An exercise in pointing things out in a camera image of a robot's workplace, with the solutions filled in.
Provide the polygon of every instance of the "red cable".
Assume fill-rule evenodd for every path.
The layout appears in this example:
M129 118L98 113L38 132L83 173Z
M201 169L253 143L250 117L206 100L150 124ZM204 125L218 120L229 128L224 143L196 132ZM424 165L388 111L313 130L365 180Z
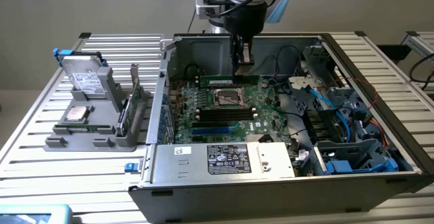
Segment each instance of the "red cable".
M381 133L381 138L383 138L383 146L387 147L387 136L385 136L385 132L383 130L383 127L380 126L379 122L375 121L373 119L371 120L371 123L373 123L379 127L379 130L380 130L380 133Z
M339 79L336 79L336 80L333 80L333 81L330 82L330 84L328 85L328 87L330 87L330 85L332 85L335 82L341 81L341 80L345 80L345 79L353 79L353 80L357 80L357 81L360 81L361 83L365 83L365 84L368 84L369 86L373 87L375 92L376 92L376 97L375 97L375 101L373 101L372 105L368 107L367 110L372 109L373 106L375 106L376 103L377 103L377 100L379 100L379 92L377 92L377 89L376 89L375 85L371 84L368 81L365 81L365 80L363 80L363 79L359 79L359 78L339 78Z
M180 103L180 89L185 83L186 83L186 81L182 81L182 82L180 82L180 84L177 84L176 102L178 105L181 105L181 103Z

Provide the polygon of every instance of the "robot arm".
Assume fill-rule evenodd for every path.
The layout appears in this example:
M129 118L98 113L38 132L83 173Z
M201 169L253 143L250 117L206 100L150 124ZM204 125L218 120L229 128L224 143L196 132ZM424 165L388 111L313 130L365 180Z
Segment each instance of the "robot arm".
M233 75L244 75L254 65L252 40L265 28L268 9L277 2L272 0L197 0L197 14L201 19L224 27L232 34Z

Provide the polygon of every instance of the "metal slotted table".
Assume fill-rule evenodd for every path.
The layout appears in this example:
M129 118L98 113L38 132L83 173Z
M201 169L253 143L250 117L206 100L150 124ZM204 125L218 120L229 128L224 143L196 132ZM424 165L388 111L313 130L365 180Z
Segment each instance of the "metal slotted table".
M434 32L408 32L401 44L409 45L421 57L427 57L434 53ZM434 83L428 85L425 93L434 97Z
M75 45L81 51L101 51L114 68L114 78L132 87L130 65L141 65L141 82L154 91L160 73L162 35L93 35ZM333 33L380 96L434 158L434 110L427 94L367 37ZM148 223L129 193L125 164L145 155L136 152L46 152L42 148L70 100L73 85L58 69L0 152L0 204L66 203L75 223ZM312 215L221 223L434 223L434 185L416 194L403 194L367 213Z

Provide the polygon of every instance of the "blue object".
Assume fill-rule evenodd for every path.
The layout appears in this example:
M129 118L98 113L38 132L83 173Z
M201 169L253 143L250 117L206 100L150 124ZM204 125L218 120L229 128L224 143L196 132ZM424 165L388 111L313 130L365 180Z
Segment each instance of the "blue object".
M266 19L266 23L278 23L282 20L282 16L288 7L290 0L281 0L274 8L269 18Z
M349 161L329 161L326 163L328 172L332 175L351 173L377 173L399 171L399 164L393 158L389 158L384 164L372 168L352 169Z
M125 172L138 172L140 171L140 163L128 163L125 165Z
M71 224L69 205L0 205L0 223Z
M353 172L349 161L329 161L326 167L330 174L348 174Z
M321 99L324 102L326 102L330 105L330 107L332 107L333 110L337 109L336 106L335 106L335 104L333 104L333 102L329 99L324 98L313 89L310 90L310 93L314 96L317 96L317 98ZM343 116L341 112L339 112L339 111L337 111L337 116L340 117L341 121L344 122L345 130L347 130L347 142L351 142L351 135L352 134L351 134L349 124L347 123L347 119Z
M54 54L55 54L55 59L58 61L58 64L62 67L62 62L61 62L61 58L59 58L59 48L54 49Z
M109 67L109 63L107 63L106 59L102 60L102 65L103 65L103 67Z
M193 129L192 134L229 134L232 129L229 127L220 127L217 129Z
M74 53L74 50L62 50L59 55L71 55Z

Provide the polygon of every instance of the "power supply label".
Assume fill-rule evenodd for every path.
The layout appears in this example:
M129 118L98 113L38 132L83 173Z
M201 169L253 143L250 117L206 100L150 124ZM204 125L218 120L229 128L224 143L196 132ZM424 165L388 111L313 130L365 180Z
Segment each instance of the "power supply label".
M212 175L252 173L248 144L209 145Z

